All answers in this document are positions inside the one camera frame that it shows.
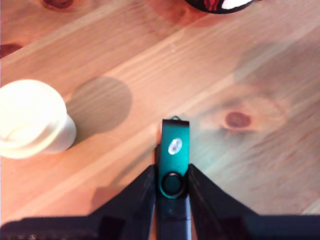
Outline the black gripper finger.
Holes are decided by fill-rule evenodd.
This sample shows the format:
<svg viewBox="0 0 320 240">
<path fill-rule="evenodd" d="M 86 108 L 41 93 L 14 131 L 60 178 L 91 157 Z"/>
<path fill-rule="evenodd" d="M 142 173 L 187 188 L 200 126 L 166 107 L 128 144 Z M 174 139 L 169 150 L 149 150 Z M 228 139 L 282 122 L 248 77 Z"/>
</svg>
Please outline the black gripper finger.
<svg viewBox="0 0 320 240">
<path fill-rule="evenodd" d="M 118 195 L 90 214 L 98 240 L 148 240 L 156 201 L 155 166 L 148 166 Z"/>
<path fill-rule="evenodd" d="M 188 191 L 199 240 L 252 240 L 245 217 L 258 214 L 222 190 L 194 164 L 188 166 Z"/>
</svg>

